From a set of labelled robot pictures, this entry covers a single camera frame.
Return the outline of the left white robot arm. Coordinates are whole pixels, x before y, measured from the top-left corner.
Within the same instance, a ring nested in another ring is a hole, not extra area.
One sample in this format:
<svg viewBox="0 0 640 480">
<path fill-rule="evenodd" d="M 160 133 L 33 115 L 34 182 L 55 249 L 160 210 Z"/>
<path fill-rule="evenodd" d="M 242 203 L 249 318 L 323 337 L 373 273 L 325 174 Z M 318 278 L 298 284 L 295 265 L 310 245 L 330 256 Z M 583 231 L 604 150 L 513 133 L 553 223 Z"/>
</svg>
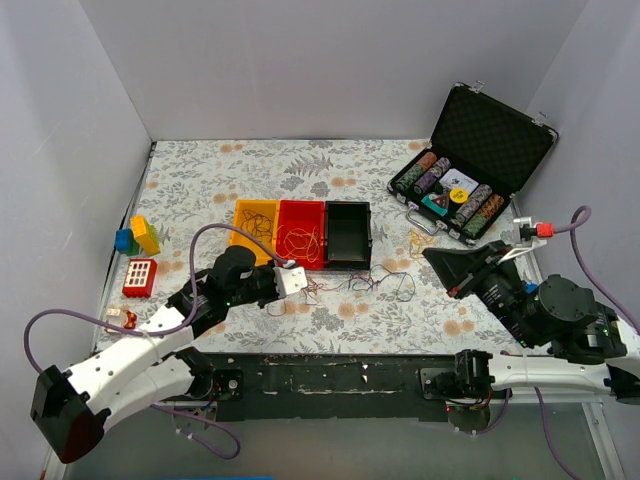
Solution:
<svg viewBox="0 0 640 480">
<path fill-rule="evenodd" d="M 30 415 L 58 459 L 79 460 L 115 424 L 159 401 L 208 397 L 214 367 L 192 342 L 233 307 L 284 298 L 285 277 L 276 261 L 258 266 L 251 250 L 231 246 L 109 348 L 65 370 L 44 369 Z"/>
</svg>

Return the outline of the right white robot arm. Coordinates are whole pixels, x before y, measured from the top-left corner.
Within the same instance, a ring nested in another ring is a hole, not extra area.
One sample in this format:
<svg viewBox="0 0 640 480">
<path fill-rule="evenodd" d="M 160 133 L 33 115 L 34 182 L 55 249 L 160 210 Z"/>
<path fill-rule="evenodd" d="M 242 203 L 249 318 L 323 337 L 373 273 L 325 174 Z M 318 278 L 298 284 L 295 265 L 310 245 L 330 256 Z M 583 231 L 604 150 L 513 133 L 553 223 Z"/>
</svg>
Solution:
<svg viewBox="0 0 640 480">
<path fill-rule="evenodd" d="M 638 326 L 598 302 L 591 289 L 558 274 L 528 288 L 515 260 L 541 245 L 494 241 L 468 251 L 423 251 L 450 298 L 475 296 L 524 350 L 462 350 L 448 369 L 424 374 L 425 394 L 486 399 L 507 389 L 550 388 L 638 403 Z"/>
</svg>

